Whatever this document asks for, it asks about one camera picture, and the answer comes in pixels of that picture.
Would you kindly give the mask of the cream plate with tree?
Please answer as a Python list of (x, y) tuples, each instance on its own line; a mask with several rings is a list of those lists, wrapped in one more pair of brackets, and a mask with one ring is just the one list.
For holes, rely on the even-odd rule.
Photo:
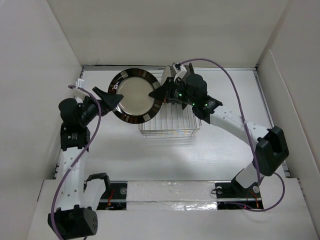
[(160, 84), (164, 85), (167, 78), (172, 77), (172, 74), (173, 74), (173, 67), (171, 65), (167, 65), (163, 70)]

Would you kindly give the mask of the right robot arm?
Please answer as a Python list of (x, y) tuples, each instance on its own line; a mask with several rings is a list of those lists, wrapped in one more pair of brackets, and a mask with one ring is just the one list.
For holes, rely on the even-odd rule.
[(267, 128), (245, 121), (223, 106), (222, 102), (208, 95), (207, 83), (199, 74), (190, 74), (185, 80), (169, 77), (149, 96), (163, 103), (190, 105), (197, 118), (229, 132), (253, 147), (255, 158), (231, 181), (231, 191), (237, 197), (246, 194), (260, 178), (273, 175), (289, 156), (285, 134), (280, 127)]

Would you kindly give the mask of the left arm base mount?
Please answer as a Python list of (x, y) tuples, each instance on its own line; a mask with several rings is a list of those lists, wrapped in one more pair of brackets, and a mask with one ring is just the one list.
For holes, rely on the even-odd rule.
[(111, 192), (104, 193), (97, 210), (122, 211), (127, 209), (127, 181), (112, 181)]

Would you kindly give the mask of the dark floral rectangular plate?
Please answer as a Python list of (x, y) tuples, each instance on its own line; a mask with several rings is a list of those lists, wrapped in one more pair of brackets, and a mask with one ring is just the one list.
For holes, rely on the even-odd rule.
[(196, 76), (195, 71), (194, 71), (194, 67), (192, 65), (192, 63), (189, 63), (188, 66), (188, 76), (186, 78), (194, 78)]

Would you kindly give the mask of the cream plate checkered rim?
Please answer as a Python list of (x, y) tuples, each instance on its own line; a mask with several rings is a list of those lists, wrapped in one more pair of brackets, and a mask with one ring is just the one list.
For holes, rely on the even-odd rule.
[(122, 95), (113, 113), (128, 124), (143, 124), (153, 119), (162, 102), (149, 96), (160, 87), (157, 78), (141, 68), (128, 68), (118, 73), (110, 82), (108, 93)]

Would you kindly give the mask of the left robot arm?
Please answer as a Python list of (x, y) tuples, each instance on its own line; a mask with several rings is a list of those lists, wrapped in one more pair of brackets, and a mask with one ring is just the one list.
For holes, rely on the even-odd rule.
[(58, 105), (62, 119), (59, 165), (62, 178), (47, 221), (60, 240), (86, 239), (98, 231), (96, 211), (100, 199), (112, 197), (114, 190), (105, 172), (85, 178), (89, 147), (98, 133), (91, 133), (88, 125), (94, 118), (101, 120), (123, 99), (121, 94), (107, 93), (97, 87), (93, 93), (75, 85), (70, 89), (83, 92), (84, 97), (81, 102), (66, 98)]

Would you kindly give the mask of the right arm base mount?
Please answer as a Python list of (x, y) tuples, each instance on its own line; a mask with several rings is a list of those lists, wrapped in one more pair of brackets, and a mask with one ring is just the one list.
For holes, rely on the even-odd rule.
[(211, 194), (216, 196), (219, 210), (263, 210), (260, 188), (255, 182), (249, 188), (233, 188), (231, 181), (218, 181)]

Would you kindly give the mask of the grey deer round plate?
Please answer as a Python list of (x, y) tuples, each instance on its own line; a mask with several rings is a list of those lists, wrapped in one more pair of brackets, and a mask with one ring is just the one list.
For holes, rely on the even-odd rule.
[(187, 79), (187, 76), (188, 76), (188, 66), (184, 65), (184, 68), (185, 68), (185, 73), (181, 78), (183, 81), (185, 81)]

